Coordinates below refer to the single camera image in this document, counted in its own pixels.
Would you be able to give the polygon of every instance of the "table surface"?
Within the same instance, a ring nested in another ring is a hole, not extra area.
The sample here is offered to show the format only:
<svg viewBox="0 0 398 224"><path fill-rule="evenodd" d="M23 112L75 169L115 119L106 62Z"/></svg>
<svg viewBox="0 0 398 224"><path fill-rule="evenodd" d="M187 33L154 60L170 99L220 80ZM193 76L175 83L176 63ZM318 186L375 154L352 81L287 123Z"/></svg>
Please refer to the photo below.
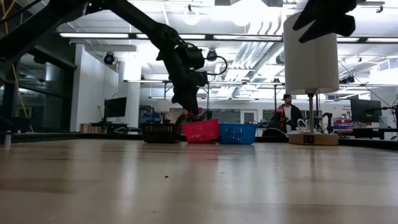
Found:
<svg viewBox="0 0 398 224"><path fill-rule="evenodd" d="M79 139L0 150L0 222L398 223L398 154Z"/></svg>

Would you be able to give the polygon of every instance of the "security camera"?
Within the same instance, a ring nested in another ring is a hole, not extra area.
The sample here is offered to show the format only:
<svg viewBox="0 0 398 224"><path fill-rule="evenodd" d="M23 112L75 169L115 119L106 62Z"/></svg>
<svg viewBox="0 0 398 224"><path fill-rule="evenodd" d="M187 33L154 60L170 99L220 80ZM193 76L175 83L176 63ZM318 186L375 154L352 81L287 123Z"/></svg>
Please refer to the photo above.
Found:
<svg viewBox="0 0 398 224"><path fill-rule="evenodd" d="M114 57L114 52L108 52L105 55L104 63L107 65L114 65L118 60Z"/></svg>
<svg viewBox="0 0 398 224"><path fill-rule="evenodd" d="M215 60L217 60L216 50L215 49L210 49L209 52L207 53L206 59L209 62L214 62Z"/></svg>

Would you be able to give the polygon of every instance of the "computer monitor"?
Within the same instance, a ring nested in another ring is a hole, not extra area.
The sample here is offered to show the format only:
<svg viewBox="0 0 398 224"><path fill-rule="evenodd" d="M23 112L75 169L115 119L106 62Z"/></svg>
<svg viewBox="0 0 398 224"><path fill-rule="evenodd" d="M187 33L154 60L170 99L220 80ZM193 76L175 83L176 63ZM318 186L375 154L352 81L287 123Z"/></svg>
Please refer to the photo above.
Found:
<svg viewBox="0 0 398 224"><path fill-rule="evenodd" d="M127 98L116 98L112 100L105 100L104 117L117 118L126 115L126 102Z"/></svg>
<svg viewBox="0 0 398 224"><path fill-rule="evenodd" d="M377 100L351 100L351 113L354 122L378 123L381 115L381 103Z"/></svg>

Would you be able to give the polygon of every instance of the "white lampshade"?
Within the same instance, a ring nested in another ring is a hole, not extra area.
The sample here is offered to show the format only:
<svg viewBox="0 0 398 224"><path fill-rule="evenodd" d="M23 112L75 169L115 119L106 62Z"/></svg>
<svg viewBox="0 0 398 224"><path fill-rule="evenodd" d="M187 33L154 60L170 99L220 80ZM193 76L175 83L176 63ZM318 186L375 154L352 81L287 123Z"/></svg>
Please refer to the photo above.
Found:
<svg viewBox="0 0 398 224"><path fill-rule="evenodd" d="M159 100L156 100L154 109L155 109L155 112L166 113L166 112L170 111L171 105L172 105L172 102L170 102L169 100L159 99Z"/></svg>
<svg viewBox="0 0 398 224"><path fill-rule="evenodd" d="M306 94L306 90L330 93L339 90L336 34L328 34L304 44L302 34L312 25L294 31L300 13L284 22L285 87L292 95Z"/></svg>

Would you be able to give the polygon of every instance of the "white pillar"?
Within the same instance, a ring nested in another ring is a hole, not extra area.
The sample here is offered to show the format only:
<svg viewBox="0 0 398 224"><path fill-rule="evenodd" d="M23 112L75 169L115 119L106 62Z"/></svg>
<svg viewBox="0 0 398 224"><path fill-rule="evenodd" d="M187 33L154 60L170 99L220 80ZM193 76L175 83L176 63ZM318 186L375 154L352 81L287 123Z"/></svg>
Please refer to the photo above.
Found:
<svg viewBox="0 0 398 224"><path fill-rule="evenodd" d="M140 80L141 64L137 57L126 58L119 64L118 97L127 97L126 117L121 121L130 127L138 127L140 83L126 83L124 80Z"/></svg>

